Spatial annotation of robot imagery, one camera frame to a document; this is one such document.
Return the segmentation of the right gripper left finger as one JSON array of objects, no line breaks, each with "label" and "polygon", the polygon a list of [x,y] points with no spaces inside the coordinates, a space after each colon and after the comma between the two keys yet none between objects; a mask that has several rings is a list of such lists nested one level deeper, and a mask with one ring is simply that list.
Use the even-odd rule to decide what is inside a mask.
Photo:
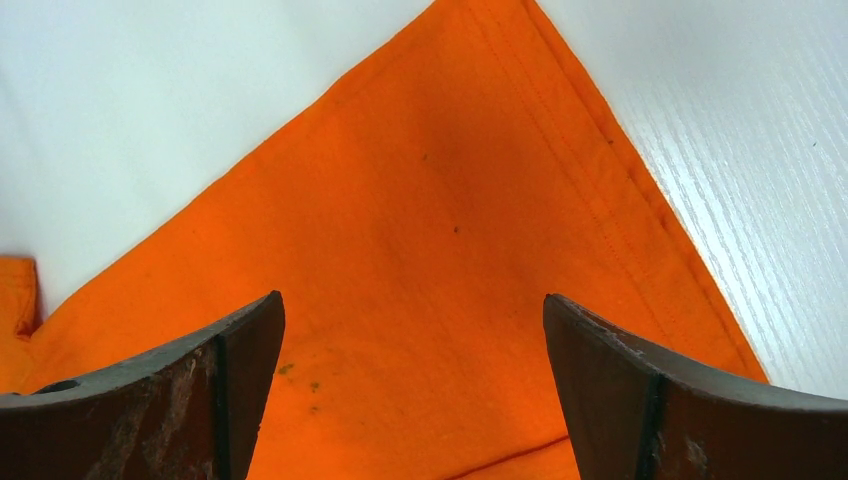
[{"label": "right gripper left finger", "polygon": [[1,398],[5,479],[243,479],[285,328],[273,291],[191,334]]}]

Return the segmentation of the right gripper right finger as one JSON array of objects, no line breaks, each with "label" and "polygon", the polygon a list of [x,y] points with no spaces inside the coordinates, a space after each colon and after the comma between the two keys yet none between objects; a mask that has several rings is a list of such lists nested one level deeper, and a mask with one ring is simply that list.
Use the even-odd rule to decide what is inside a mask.
[{"label": "right gripper right finger", "polygon": [[847,404],[743,378],[560,295],[543,326],[584,479],[843,479]]}]

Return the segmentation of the orange t-shirt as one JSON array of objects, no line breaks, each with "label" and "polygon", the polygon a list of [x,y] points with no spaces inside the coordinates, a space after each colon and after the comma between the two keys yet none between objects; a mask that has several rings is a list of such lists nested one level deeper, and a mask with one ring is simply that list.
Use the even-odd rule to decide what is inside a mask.
[{"label": "orange t-shirt", "polygon": [[437,1],[184,210],[33,321],[1,260],[1,388],[28,393],[271,290],[286,331],[253,479],[573,479],[561,293],[765,374],[603,96],[533,1]]}]

